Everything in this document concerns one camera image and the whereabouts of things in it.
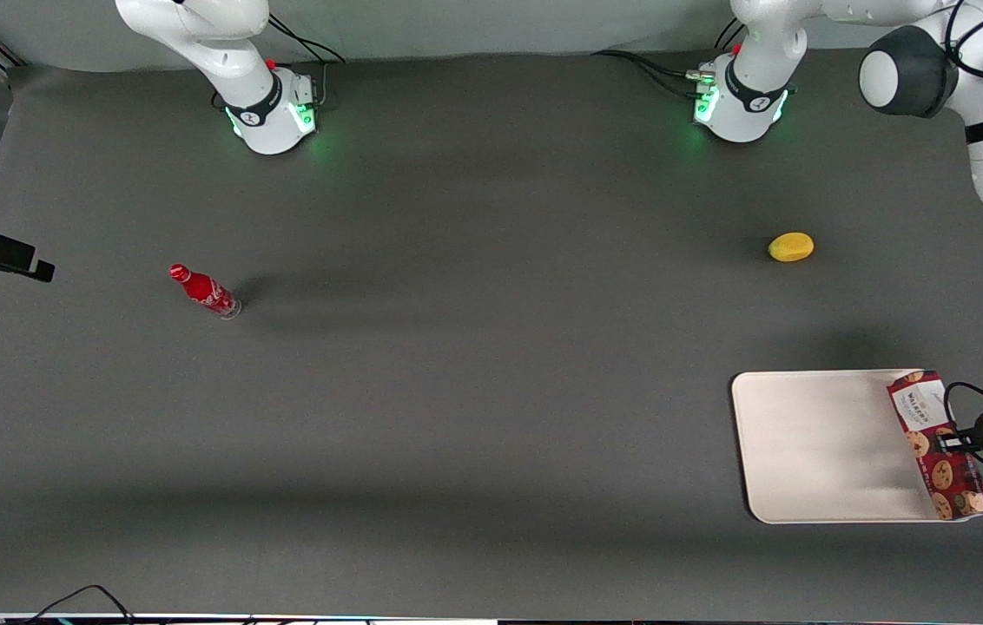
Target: gray mat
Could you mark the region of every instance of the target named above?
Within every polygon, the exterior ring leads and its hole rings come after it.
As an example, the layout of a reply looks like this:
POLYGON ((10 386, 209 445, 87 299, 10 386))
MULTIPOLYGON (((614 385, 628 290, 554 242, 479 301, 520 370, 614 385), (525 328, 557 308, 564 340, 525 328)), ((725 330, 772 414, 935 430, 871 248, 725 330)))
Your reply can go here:
POLYGON ((0 610, 983 622, 983 518, 742 500, 738 372, 983 385, 960 122, 874 114, 858 58, 750 146, 618 59, 333 67, 272 158, 197 72, 19 72, 0 231, 58 270, 0 274, 0 610))

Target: yellow lemon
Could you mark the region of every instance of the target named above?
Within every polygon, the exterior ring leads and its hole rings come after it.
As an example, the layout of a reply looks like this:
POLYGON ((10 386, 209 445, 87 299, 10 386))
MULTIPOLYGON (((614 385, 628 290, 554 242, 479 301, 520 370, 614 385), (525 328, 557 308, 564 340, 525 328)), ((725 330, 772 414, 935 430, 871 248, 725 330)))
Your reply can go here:
POLYGON ((793 262, 794 260, 805 260, 812 256, 816 244, 805 233, 785 233, 773 240, 769 244, 769 256, 781 262, 793 262))

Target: red bottle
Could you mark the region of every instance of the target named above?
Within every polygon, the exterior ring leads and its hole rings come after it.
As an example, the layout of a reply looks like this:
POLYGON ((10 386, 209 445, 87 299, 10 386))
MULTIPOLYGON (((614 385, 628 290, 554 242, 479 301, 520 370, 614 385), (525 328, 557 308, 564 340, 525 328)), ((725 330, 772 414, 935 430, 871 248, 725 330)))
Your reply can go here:
POLYGON ((171 279, 182 284, 187 297, 202 304, 222 319, 233 319, 241 312, 241 302, 205 273, 194 273, 183 265, 171 265, 171 279))

